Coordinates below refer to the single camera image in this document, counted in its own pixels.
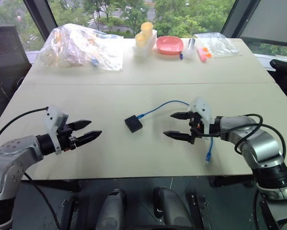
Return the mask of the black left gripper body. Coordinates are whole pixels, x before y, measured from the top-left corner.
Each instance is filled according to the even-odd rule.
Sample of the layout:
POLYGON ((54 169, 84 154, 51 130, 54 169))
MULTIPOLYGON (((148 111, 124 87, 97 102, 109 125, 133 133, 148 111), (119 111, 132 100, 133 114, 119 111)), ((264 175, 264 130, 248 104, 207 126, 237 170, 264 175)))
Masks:
POLYGON ((77 139, 72 136, 74 130, 74 123, 64 124, 62 127, 58 128, 57 138, 63 151, 74 150, 76 148, 75 141, 77 139))

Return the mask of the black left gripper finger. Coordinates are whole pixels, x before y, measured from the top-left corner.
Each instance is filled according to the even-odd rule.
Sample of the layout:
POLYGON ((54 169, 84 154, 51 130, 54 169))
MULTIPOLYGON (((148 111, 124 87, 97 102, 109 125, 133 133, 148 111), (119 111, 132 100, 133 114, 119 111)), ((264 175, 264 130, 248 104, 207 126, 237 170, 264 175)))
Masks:
POLYGON ((80 147, 85 144, 88 144, 92 142, 93 140, 97 139, 101 135, 101 133, 102 133, 101 130, 88 132, 84 134, 83 136, 76 138, 75 146, 80 147))
POLYGON ((85 128, 86 126, 88 126, 91 123, 90 120, 78 120, 72 123, 68 124, 68 127, 72 130, 72 131, 78 131, 81 130, 83 128, 85 128))

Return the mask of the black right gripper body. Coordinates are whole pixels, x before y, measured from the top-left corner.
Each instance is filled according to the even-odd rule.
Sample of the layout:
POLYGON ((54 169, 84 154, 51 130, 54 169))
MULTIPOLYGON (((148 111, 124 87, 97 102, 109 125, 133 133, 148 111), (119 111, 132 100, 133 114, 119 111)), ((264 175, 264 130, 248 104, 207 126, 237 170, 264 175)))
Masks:
POLYGON ((196 138, 202 137, 202 131, 204 131, 204 125, 201 121, 201 115, 197 112, 189 112, 189 126, 190 126, 190 144, 194 144, 196 138))

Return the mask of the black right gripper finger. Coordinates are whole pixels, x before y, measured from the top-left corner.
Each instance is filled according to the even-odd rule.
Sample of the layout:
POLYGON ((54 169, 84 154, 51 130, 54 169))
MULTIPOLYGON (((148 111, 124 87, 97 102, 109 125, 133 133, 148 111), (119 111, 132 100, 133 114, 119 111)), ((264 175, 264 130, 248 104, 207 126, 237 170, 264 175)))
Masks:
POLYGON ((191 135, 186 133, 180 133, 179 131, 164 131, 163 134, 175 140, 181 140, 186 142, 191 142, 192 140, 191 135))
POLYGON ((188 112, 176 112, 170 115, 170 117, 180 119, 180 120, 188 120, 191 118, 188 112))

